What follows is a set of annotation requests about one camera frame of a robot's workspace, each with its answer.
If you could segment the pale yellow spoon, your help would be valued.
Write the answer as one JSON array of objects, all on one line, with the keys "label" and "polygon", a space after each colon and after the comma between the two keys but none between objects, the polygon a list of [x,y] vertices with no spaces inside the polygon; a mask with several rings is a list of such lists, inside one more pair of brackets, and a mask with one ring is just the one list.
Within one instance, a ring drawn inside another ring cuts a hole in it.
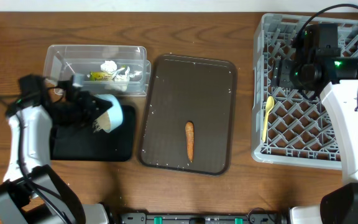
[{"label": "pale yellow spoon", "polygon": [[262,142],[265,143],[267,140],[268,134],[268,124],[269,124],[269,115],[275,105],[275,100],[272,96],[269,96],[266,101],[265,105],[265,116],[264,116],[264,126],[262,132]]}]

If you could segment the green pandan snack wrapper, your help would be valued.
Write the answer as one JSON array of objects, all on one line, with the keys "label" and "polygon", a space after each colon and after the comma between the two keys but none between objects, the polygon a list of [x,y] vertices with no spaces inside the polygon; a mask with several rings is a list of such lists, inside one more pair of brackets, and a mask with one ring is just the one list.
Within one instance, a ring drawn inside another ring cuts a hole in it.
[{"label": "green pandan snack wrapper", "polygon": [[115,74],[107,73],[107,72],[90,72],[89,73],[89,80],[95,82],[102,82],[102,81],[113,81],[115,78]]}]

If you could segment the light blue rice bowl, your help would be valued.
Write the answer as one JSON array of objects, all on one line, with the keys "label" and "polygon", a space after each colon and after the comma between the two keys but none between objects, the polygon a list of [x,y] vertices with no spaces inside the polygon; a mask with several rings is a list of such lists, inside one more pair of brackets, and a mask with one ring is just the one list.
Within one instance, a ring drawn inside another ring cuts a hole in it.
[{"label": "light blue rice bowl", "polygon": [[96,95],[97,98],[109,101],[112,106],[93,122],[94,132],[110,133],[123,123],[123,112],[117,98],[113,95]]}]

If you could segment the white tissue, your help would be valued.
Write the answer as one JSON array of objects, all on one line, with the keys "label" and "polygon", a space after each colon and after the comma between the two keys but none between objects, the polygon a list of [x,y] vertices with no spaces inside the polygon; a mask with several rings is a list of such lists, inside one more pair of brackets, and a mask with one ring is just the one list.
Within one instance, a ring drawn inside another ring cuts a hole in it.
[{"label": "white tissue", "polygon": [[141,71],[131,70],[127,65],[118,67],[117,63],[112,60],[105,61],[101,65],[101,71],[115,74],[114,82],[129,82],[131,78],[141,75]]}]

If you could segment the orange carrot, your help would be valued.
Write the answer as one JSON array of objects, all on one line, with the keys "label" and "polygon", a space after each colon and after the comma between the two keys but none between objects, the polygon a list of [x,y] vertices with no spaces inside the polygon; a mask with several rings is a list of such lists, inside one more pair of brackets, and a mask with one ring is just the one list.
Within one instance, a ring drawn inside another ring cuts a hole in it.
[{"label": "orange carrot", "polygon": [[194,145],[195,145],[195,132],[194,125],[192,122],[187,122],[185,125],[185,134],[186,134],[186,150],[188,159],[190,162],[193,162],[194,159]]}]

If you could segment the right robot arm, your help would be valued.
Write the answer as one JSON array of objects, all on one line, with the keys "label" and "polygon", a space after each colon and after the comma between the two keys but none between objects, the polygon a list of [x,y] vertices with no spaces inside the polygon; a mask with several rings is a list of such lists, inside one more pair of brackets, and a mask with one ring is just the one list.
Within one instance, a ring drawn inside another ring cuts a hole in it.
[{"label": "right robot arm", "polygon": [[277,60],[272,86],[313,91],[326,109],[341,157],[343,186],[320,204],[293,207],[290,223],[358,223],[358,58],[342,57],[337,24],[303,28],[293,60]]}]

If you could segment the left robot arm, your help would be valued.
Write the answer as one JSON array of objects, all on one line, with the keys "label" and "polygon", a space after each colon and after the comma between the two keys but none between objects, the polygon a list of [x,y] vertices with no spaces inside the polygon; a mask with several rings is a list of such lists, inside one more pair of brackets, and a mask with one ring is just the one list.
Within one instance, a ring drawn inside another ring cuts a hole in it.
[{"label": "left robot arm", "polygon": [[113,114],[121,110],[115,96],[83,91],[84,76],[75,74],[56,85],[65,99],[53,102],[44,77],[19,79],[18,99],[6,108],[12,139],[7,171],[0,185],[3,223],[114,223],[103,203],[83,205],[51,168],[50,132],[54,125],[92,124],[97,119],[116,128]]}]

